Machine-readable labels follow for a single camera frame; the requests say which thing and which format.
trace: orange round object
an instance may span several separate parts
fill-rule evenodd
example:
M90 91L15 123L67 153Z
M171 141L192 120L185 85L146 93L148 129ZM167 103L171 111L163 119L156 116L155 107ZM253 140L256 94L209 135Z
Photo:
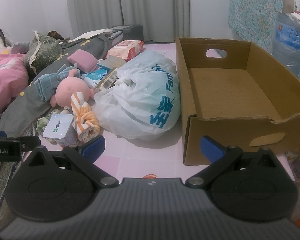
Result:
M154 174L148 174L144 176L143 179L158 179L158 176Z

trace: metal screw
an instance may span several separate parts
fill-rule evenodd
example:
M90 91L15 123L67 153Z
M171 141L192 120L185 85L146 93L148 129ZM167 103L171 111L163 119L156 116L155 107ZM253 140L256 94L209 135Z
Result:
M193 186L199 186L199 185L202 185L204 183L204 180L202 178L199 178L199 177L192 177L188 181Z
M104 177L100 180L100 182L103 184L103 185L113 185L114 183L116 183L116 179L113 178L113 177Z

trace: gray curtain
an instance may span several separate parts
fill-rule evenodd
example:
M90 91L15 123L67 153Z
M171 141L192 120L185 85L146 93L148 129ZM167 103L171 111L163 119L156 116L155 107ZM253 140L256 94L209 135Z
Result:
M69 14L75 14L75 17L70 17L71 26L78 29L79 34L112 25L142 24L145 41L174 42L175 37L190 35L189 0L67 0L67 2Z
M72 28L86 32L122 25L120 0L67 0Z
M189 0L121 0L124 24L142 24L145 41L190 35Z

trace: green floral pillow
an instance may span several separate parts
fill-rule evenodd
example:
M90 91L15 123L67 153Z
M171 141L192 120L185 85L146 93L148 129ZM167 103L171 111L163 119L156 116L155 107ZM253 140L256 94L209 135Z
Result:
M35 31L35 38L30 42L29 51L23 59L29 76L39 74L57 60L61 52L62 48L57 40Z

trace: ridged gray surface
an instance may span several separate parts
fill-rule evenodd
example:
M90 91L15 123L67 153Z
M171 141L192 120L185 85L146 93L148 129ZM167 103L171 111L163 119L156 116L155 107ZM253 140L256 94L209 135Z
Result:
M13 240L300 240L288 219L247 223L218 210L180 179L125 179L99 192L80 214L55 223L15 219L0 236Z

